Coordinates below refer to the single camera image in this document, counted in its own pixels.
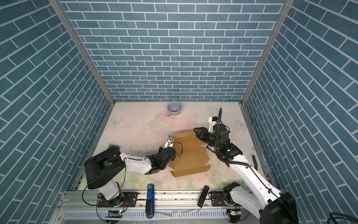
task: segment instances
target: table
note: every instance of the table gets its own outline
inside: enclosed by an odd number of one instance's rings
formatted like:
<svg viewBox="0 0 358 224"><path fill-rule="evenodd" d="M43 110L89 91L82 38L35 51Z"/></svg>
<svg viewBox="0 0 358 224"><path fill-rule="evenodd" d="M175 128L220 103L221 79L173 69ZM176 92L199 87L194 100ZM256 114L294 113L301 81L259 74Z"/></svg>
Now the table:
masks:
<svg viewBox="0 0 358 224"><path fill-rule="evenodd" d="M217 116L222 107L222 122L230 128L230 140L254 165L256 157L258 171L264 176L256 150L247 130L240 105L237 102L181 102L182 112L178 116L166 116L166 102L116 103L93 155L103 152L109 145L119 145L121 152L133 156L146 156L158 152L164 146L169 134L193 130L195 127L209 127L208 118ZM219 161L208 151L210 169L204 173L177 177L171 175L169 166L156 174L144 175L127 172L123 189L146 189L154 184L155 189L197 189L208 185L222 188L236 181L246 187L231 168ZM121 185L124 169L115 177ZM87 185L83 178L79 190Z"/></svg>

